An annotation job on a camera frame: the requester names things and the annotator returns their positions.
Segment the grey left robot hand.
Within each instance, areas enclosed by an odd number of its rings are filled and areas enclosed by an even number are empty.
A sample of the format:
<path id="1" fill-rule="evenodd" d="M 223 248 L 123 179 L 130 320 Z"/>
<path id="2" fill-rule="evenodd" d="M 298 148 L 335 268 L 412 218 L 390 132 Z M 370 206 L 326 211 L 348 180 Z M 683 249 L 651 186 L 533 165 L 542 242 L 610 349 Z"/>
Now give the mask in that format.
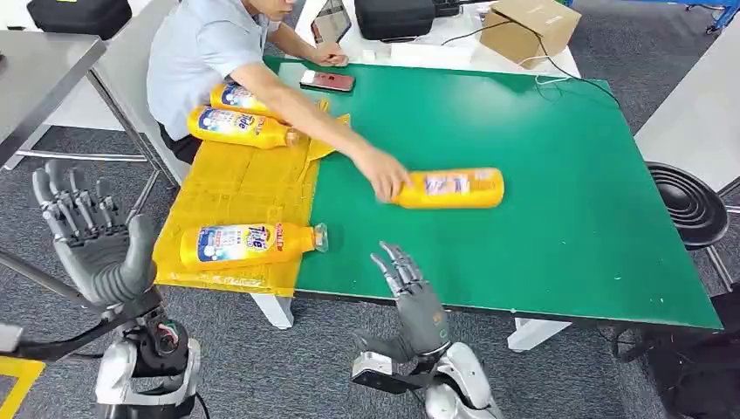
<path id="1" fill-rule="evenodd" d="M 91 187 L 81 170 L 50 160 L 34 171 L 32 187 L 53 248 L 85 299 L 115 306 L 153 285 L 153 224 L 142 214 L 125 217 L 107 179 Z"/>

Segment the person's right hand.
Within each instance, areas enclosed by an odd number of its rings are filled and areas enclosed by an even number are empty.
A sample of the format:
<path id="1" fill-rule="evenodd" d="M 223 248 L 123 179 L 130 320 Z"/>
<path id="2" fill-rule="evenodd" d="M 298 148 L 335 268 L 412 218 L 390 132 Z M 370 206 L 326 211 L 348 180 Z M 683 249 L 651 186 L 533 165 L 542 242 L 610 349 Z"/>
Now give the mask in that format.
<path id="1" fill-rule="evenodd" d="M 351 160 L 381 202 L 392 202 L 403 187 L 411 183 L 408 170 L 392 155 L 376 147 L 363 147 L 351 156 Z"/>

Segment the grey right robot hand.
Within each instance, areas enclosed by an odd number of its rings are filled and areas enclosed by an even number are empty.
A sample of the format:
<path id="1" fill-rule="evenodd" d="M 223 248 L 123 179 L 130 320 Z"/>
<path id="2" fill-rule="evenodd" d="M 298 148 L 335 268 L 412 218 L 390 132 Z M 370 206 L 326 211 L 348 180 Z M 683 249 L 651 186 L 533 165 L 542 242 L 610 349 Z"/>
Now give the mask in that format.
<path id="1" fill-rule="evenodd" d="M 451 345 L 449 322 L 434 287 L 412 257 L 400 246 L 381 241 L 387 254 L 370 255 L 394 296 L 401 329 L 392 338 L 381 339 L 356 331 L 353 339 L 361 352 L 384 355 L 406 363 L 440 353 Z"/>

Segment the person's left hand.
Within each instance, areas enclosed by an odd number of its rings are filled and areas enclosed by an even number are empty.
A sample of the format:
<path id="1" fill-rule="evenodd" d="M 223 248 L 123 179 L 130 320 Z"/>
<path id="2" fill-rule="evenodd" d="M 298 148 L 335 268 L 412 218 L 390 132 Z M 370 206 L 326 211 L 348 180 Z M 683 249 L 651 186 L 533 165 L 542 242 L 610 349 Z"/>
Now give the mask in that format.
<path id="1" fill-rule="evenodd" d="M 309 50 L 308 59 L 316 65 L 345 67 L 349 64 L 349 57 L 338 43 L 324 42 Z"/>

